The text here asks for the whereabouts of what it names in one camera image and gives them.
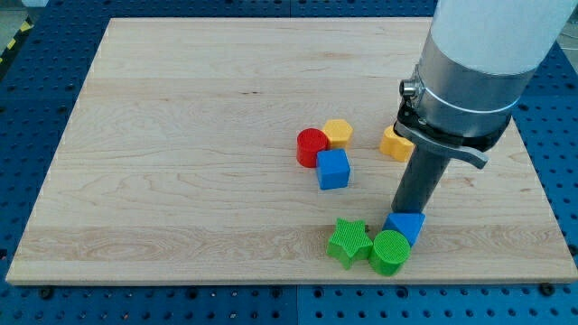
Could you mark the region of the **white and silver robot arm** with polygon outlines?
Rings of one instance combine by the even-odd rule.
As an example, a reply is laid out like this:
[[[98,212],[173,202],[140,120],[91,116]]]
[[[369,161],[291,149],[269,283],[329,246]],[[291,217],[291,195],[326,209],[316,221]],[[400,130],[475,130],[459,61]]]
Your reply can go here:
[[[577,0],[442,0],[414,72],[401,81],[396,132],[409,161],[481,169]]]

